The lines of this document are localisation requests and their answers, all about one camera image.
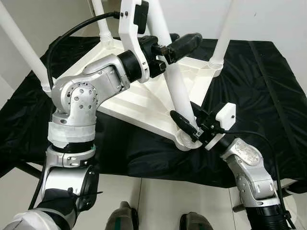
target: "white plastic part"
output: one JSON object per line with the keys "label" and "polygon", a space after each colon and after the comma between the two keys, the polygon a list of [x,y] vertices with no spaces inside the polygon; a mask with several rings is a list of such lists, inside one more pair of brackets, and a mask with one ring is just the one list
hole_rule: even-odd
{"label": "white plastic part", "polygon": [[63,126],[49,122],[48,140],[58,148],[68,143],[92,141],[95,138],[94,126]]}
{"label": "white plastic part", "polygon": [[[157,36],[159,44],[167,46],[172,43],[167,28],[165,18],[161,9],[159,0],[148,0],[149,11],[147,24],[151,35]],[[167,63],[164,57],[159,57],[160,60]],[[184,84],[182,74],[177,63],[167,65],[164,73],[166,84],[171,95],[175,110],[189,120],[191,125],[197,127],[193,110],[190,104],[189,94]],[[182,140],[184,145],[189,149],[196,149],[201,146],[200,142],[193,142],[189,135],[184,132],[178,133],[177,139]]]}
{"label": "white plastic part", "polygon": [[[100,43],[97,44],[60,78],[79,74],[89,63],[109,54],[118,55],[124,51],[122,43],[118,40],[114,40],[113,46],[109,49],[102,50],[100,46]],[[209,69],[207,64],[206,61],[189,57],[178,62],[189,97],[196,104],[202,103],[214,75],[214,70]],[[100,112],[174,141],[180,150],[189,150],[182,138],[177,138],[178,127],[169,115],[173,109],[174,105],[163,75],[149,79],[146,83],[133,82],[130,89],[108,99],[98,108]]]}
{"label": "white plastic part", "polygon": [[35,209],[14,216],[11,223],[4,230],[24,229],[60,230],[47,213]]}
{"label": "white plastic part", "polygon": [[48,83],[47,69],[39,59],[31,45],[28,43],[23,33],[16,25],[9,12],[0,1],[0,25],[13,42],[17,50],[23,56],[24,60],[28,63],[35,75],[41,82],[43,91],[50,97],[51,90]]}
{"label": "white plastic part", "polygon": [[214,77],[219,76],[223,69],[224,56],[230,41],[230,31],[236,17],[236,9],[238,8],[237,2],[238,0],[231,1],[230,8],[225,18],[220,37],[217,41],[214,53],[209,60],[209,67],[217,70],[214,74]]}
{"label": "white plastic part", "polygon": [[[221,128],[229,130],[236,122],[236,104],[227,103],[215,116],[215,120],[220,122]],[[225,134],[218,133],[205,146],[205,149],[210,150],[212,147],[223,138]]]}
{"label": "white plastic part", "polygon": [[141,4],[142,0],[124,0],[121,2],[120,12],[123,13],[123,16],[119,18],[118,34],[125,50],[132,51],[136,56],[142,71],[139,82],[143,83],[149,79],[149,67],[139,45],[138,26],[133,23],[135,6]]}
{"label": "white plastic part", "polygon": [[[96,16],[105,13],[101,0],[92,0],[92,4]],[[111,45],[113,37],[107,26],[106,19],[99,20],[97,23],[99,27],[100,41],[102,43],[103,48],[107,48]]]}

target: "shoe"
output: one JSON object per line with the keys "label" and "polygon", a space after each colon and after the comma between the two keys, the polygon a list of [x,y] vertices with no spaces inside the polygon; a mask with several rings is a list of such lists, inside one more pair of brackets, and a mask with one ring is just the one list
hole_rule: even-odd
{"label": "shoe", "polygon": [[115,210],[109,217],[106,230],[138,230],[138,212],[130,208],[127,201],[120,203],[120,208]]}
{"label": "shoe", "polygon": [[213,230],[209,221],[195,212],[184,214],[180,219],[180,230]]}

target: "white tape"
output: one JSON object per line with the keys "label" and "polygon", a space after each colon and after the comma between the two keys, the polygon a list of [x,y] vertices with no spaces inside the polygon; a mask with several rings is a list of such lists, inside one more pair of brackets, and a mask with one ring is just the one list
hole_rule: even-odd
{"label": "white tape", "polygon": [[95,138],[95,125],[93,126],[64,126],[49,122],[48,140],[59,148],[68,143],[87,142]]}

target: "white wall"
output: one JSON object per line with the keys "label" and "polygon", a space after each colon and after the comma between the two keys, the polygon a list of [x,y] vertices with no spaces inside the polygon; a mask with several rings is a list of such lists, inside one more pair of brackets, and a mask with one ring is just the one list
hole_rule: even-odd
{"label": "white wall", "polygon": [[[2,0],[35,52],[42,56],[58,36],[91,17],[87,0]],[[15,90],[30,68],[0,28],[0,96]]]}
{"label": "white wall", "polygon": [[[160,0],[171,32],[218,38],[230,0]],[[238,0],[232,39],[272,41],[307,93],[307,0]]]}

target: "black strap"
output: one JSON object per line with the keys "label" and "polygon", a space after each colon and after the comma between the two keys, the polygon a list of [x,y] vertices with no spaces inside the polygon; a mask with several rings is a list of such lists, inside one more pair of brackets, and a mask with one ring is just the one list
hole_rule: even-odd
{"label": "black strap", "polygon": [[53,219],[53,221],[56,223],[56,225],[59,226],[61,230],[71,230],[68,222],[62,216],[53,212],[47,212],[47,211],[44,212]]}
{"label": "black strap", "polygon": [[262,73],[264,81],[265,81],[265,83],[267,85],[267,88],[269,90],[270,96],[271,96],[271,98],[273,100],[273,103],[274,103],[274,106],[275,106],[275,108],[277,110],[278,116],[279,116],[279,118],[281,120],[281,123],[283,125],[283,128],[284,128],[284,130],[286,132],[286,135],[287,135],[288,141],[289,141],[289,143],[291,145],[291,148],[292,148],[294,154],[297,156],[297,162],[301,165],[300,171],[301,171],[301,173],[306,175],[305,166],[303,164],[303,159],[302,159],[302,157],[300,155],[298,146],[296,144],[295,137],[293,135],[292,129],[291,129],[290,124],[288,122],[288,118],[287,118],[286,114],[284,113],[283,107],[282,107],[282,105],[281,105],[281,103],[280,103],[280,101],[278,99],[278,96],[277,96],[277,94],[276,94],[276,92],[275,92],[275,90],[274,90],[274,88],[272,86],[272,83],[271,83],[271,81],[269,79],[269,76],[268,76],[268,74],[266,72],[266,69],[265,69],[265,67],[264,67],[264,65],[263,65],[263,63],[261,61],[260,55],[259,55],[259,53],[258,53],[258,51],[257,51],[257,49],[256,49],[256,47],[254,45],[254,42],[253,41],[249,41],[248,43],[249,43],[249,45],[251,47],[251,50],[252,50],[252,52],[254,54],[256,62],[258,64],[258,66],[259,66],[259,69],[260,69],[260,71]]}

